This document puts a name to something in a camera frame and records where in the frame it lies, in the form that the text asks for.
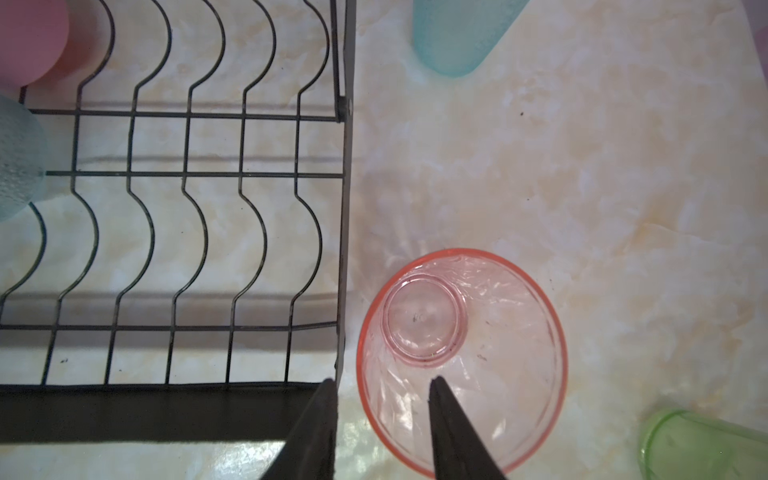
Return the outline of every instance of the plastic cup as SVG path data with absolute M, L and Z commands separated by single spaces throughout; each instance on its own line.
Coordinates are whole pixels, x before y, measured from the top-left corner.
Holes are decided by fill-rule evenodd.
M 493 50 L 528 0 L 413 0 L 413 47 L 432 70 L 461 77 Z
M 768 478 L 768 435 L 687 410 L 662 410 L 641 431 L 645 480 Z
M 18 88 L 42 77 L 68 36 L 65 0 L 0 0 L 0 85 Z
M 35 116 L 0 95 L 0 221 L 19 212 L 40 188 L 48 145 Z
M 541 288 L 507 260 L 470 249 L 430 253 L 387 282 L 362 325 L 356 367 L 374 431 L 427 476 L 437 375 L 504 472 L 544 442 L 568 377 L 563 331 Z

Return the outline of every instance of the metal wire rack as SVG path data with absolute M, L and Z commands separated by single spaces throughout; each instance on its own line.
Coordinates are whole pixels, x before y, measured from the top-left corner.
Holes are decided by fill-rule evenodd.
M 244 0 L 252 2 L 266 16 L 271 29 L 271 54 L 263 70 L 242 90 L 242 105 L 240 112 L 195 111 L 194 93 L 217 71 L 222 63 L 227 47 L 227 32 L 217 8 L 209 0 L 200 0 L 210 11 L 218 24 L 220 33 L 220 50 L 213 66 L 192 83 L 187 89 L 185 111 L 155 111 L 139 108 L 139 95 L 147 84 L 153 81 L 166 66 L 174 45 L 174 31 L 171 21 L 163 5 L 158 0 L 147 0 L 157 9 L 157 15 L 162 17 L 165 26 L 166 45 L 163 57 L 154 69 L 142 78 L 134 87 L 130 109 L 97 109 L 83 108 L 84 89 L 104 70 L 110 61 L 115 46 L 115 28 L 113 12 L 105 0 L 98 0 L 106 14 L 109 23 L 109 42 L 103 58 L 86 78 L 77 85 L 73 108 L 31 108 L 38 116 L 66 116 L 74 120 L 72 133 L 71 162 L 68 170 L 49 170 L 48 177 L 63 177 L 69 179 L 69 194 L 81 205 L 90 217 L 93 244 L 90 254 L 79 276 L 63 289 L 55 300 L 53 322 L 50 324 L 21 324 L 3 321 L 3 311 L 6 300 L 13 296 L 20 287 L 25 285 L 35 274 L 46 254 L 48 246 L 48 231 L 45 218 L 41 211 L 30 203 L 29 209 L 34 214 L 39 225 L 40 247 L 28 271 L 18 281 L 0 294 L 0 333 L 3 330 L 27 330 L 50 332 L 45 363 L 38 386 L 0 386 L 0 408 L 6 414 L 0 420 L 0 442 L 50 442 L 50 441 L 106 441 L 147 439 L 159 441 L 177 440 L 226 440 L 226 439 L 267 439 L 284 438 L 290 426 L 295 422 L 303 406 L 308 401 L 319 384 L 290 382 L 289 370 L 293 334 L 300 330 L 335 328 L 337 338 L 336 381 L 342 372 L 344 348 L 344 311 L 346 302 L 346 270 L 349 232 L 349 182 L 352 150 L 352 99 L 354 74 L 354 41 L 355 41 L 355 0 L 344 3 L 343 46 L 339 47 L 339 11 L 336 0 L 329 2 L 329 19 L 323 17 L 320 10 L 309 0 L 303 0 L 317 21 L 322 25 L 325 35 L 324 58 L 314 76 L 305 83 L 296 96 L 296 113 L 250 113 L 248 111 L 249 93 L 265 78 L 273 67 L 277 30 L 276 23 L 268 8 L 260 0 Z M 302 96 L 317 82 L 321 74 L 330 67 L 333 72 L 333 114 L 308 115 L 302 113 Z M 27 88 L 19 93 L 19 102 L 24 104 L 27 99 Z M 123 170 L 82 170 L 78 166 L 78 143 L 81 139 L 81 120 L 86 117 L 97 118 L 127 118 L 127 154 Z M 180 171 L 153 171 L 134 169 L 134 132 L 138 118 L 176 118 L 185 120 L 184 155 Z M 239 159 L 237 171 L 194 171 L 190 166 L 190 132 L 193 119 L 234 120 L 240 121 Z M 295 140 L 293 145 L 293 171 L 250 171 L 243 167 L 245 143 L 247 139 L 247 121 L 286 121 L 295 124 Z M 336 122 L 344 124 L 343 159 L 340 173 L 305 172 L 300 170 L 300 141 L 301 125 L 305 122 Z M 62 304 L 68 295 L 83 281 L 94 264 L 99 251 L 100 227 L 94 208 L 85 197 L 78 193 L 78 179 L 84 177 L 119 177 L 125 179 L 125 192 L 138 205 L 144 214 L 149 229 L 149 247 L 146 258 L 138 275 L 117 293 L 114 300 L 114 310 L 111 324 L 92 325 L 77 323 L 62 323 Z M 124 324 L 121 323 L 121 301 L 140 282 L 150 267 L 155 254 L 156 233 L 153 215 L 141 196 L 133 189 L 133 180 L 141 177 L 169 177 L 180 181 L 180 192 L 189 204 L 196 210 L 203 234 L 203 246 L 199 263 L 189 280 L 177 290 L 170 305 L 170 324 Z M 238 301 L 259 280 L 267 258 L 267 244 L 270 235 L 259 205 L 243 191 L 243 179 L 246 178 L 290 178 L 293 179 L 293 196 L 311 216 L 317 234 L 317 256 L 312 273 L 303 286 L 290 299 L 290 308 L 286 325 L 239 325 L 236 321 Z M 200 272 L 208 261 L 209 223 L 200 206 L 201 199 L 187 190 L 187 179 L 190 178 L 236 178 L 237 195 L 243 205 L 257 219 L 263 241 L 263 251 L 257 269 L 243 288 L 234 294 L 230 305 L 228 325 L 183 325 L 177 322 L 178 301 L 184 296 L 198 279 Z M 339 269 L 338 292 L 336 302 L 336 320 L 332 322 L 294 324 L 296 301 L 310 288 L 316 279 L 323 255 L 323 234 L 320 222 L 300 189 L 300 179 L 322 178 L 337 180 L 341 189 L 340 234 L 339 234 Z M 164 383 L 146 385 L 115 385 L 110 383 L 111 370 L 115 351 L 115 339 L 118 332 L 163 332 L 168 333 L 167 360 L 164 373 Z M 108 332 L 108 354 L 104 367 L 104 380 L 100 385 L 87 386 L 54 386 L 48 384 L 51 371 L 57 335 L 61 332 Z M 174 339 L 180 332 L 197 333 L 228 333 L 227 364 L 222 383 L 219 384 L 187 384 L 174 385 L 171 382 L 171 366 L 174 361 Z M 282 382 L 231 382 L 230 372 L 233 356 L 233 338 L 238 332 L 285 332 L 287 344 L 284 356 L 284 375 Z M 226 418 L 219 418 L 216 425 L 210 419 L 195 420 L 195 415 L 182 415 L 182 412 L 198 411 L 225 412 Z M 51 415 L 39 415 L 41 411 L 58 412 Z M 94 419 L 93 411 L 102 412 L 99 420 Z

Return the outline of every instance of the marble countertop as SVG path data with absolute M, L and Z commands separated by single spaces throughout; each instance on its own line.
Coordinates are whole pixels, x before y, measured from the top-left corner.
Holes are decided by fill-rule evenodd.
M 532 0 L 452 80 L 408 0 L 360 2 L 348 332 L 402 265 L 490 250 L 568 343 L 554 431 L 511 478 L 640 478 L 639 422 L 680 405 L 768 430 L 768 90 L 737 0 Z M 339 478 L 418 478 L 371 433 L 353 365 Z

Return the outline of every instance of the clear pink cup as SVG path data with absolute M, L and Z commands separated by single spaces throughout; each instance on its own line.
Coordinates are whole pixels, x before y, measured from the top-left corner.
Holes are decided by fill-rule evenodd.
M 560 321 L 536 282 L 492 253 L 450 249 L 411 262 L 373 300 L 357 348 L 362 405 L 384 445 L 430 477 L 437 375 L 502 471 L 530 458 L 568 377 Z

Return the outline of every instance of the clear green cup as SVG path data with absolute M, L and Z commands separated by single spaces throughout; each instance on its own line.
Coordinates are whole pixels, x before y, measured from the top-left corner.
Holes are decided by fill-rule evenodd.
M 666 409 L 641 429 L 645 480 L 768 478 L 768 435 L 687 410 Z

